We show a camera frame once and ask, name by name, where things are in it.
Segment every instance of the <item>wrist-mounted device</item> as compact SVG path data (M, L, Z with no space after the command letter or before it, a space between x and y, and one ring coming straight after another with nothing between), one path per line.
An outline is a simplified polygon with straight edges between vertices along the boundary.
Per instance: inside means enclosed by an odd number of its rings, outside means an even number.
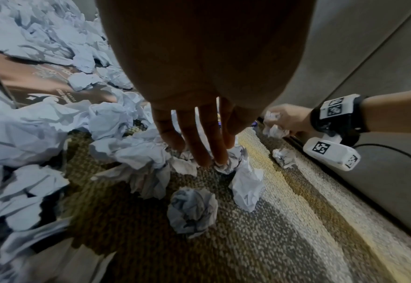
M359 133L368 132L360 105L364 98L358 94L325 101L311 111L311 125L329 137L339 135L341 144L353 146Z

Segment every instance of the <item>forearm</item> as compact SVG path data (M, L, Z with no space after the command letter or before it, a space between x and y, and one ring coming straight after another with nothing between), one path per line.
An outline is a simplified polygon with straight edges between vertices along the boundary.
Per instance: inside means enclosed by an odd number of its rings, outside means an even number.
M366 98L361 111L369 131L411 133L411 91Z

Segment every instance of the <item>carpeted floor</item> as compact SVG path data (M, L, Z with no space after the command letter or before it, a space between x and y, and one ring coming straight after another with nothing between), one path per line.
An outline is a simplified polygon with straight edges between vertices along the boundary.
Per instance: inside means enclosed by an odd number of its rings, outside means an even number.
M63 203L69 234L97 253L117 251L103 282L411 282L411 239L297 152L283 170L272 149L288 147L253 129L239 135L266 190L253 213L236 206L233 175L172 173L163 200L143 200L124 183L90 181L111 165L88 154L88 135L69 145ZM182 186L206 187L219 202L216 228L187 240L166 217Z

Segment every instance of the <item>person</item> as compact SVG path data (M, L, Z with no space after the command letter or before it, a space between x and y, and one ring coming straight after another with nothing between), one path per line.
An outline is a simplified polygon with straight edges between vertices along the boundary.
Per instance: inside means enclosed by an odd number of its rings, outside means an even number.
M300 62L315 0L97 0L123 71L151 103L154 123L173 149L215 162L277 98ZM220 98L221 129L216 98ZM176 110L183 137L171 121Z
M310 114L313 109L282 104L271 107L270 112L279 113L278 119L265 120L272 127L284 130L313 132ZM360 105L362 119L370 132L411 133L411 90L399 93L368 97Z

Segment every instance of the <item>human hand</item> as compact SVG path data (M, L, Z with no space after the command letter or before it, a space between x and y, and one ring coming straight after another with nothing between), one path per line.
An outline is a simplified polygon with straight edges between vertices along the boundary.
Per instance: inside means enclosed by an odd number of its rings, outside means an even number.
M313 109L291 104L281 104L268 109L272 113L279 113L278 119L264 120L269 127L279 126L283 130L289 130L291 134L299 131L314 131L311 125L311 111Z
M227 163L226 148L234 146L235 134L278 97L293 75L314 2L97 0L97 5L114 53L151 103L163 140L178 151L187 145L199 165L209 166L195 107L215 161ZM173 127L171 110L183 138Z

